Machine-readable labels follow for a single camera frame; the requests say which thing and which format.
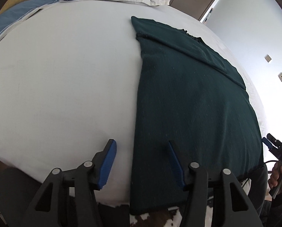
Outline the right forearm dark sleeve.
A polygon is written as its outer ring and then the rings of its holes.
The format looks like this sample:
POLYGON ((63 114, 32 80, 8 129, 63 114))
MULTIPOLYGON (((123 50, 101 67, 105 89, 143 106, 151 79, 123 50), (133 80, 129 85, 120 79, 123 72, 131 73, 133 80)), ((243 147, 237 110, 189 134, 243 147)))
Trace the right forearm dark sleeve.
POLYGON ((259 217, 263 226, 282 227, 282 193, 271 201, 265 200, 259 217))

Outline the person's right hand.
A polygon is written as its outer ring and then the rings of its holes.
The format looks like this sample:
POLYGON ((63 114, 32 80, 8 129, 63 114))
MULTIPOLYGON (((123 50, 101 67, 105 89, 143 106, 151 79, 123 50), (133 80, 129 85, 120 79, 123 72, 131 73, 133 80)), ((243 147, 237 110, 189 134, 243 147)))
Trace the person's right hand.
MULTIPOLYGON (((273 169, 272 169, 272 174, 268 180, 268 185, 269 185, 269 188, 272 189, 274 187, 276 187, 278 185, 278 180, 279 180, 279 177, 280 175, 282 175, 282 165, 277 162, 273 169)), ((281 187, 279 188, 279 191, 278 193, 282 193, 282 185, 281 187)))

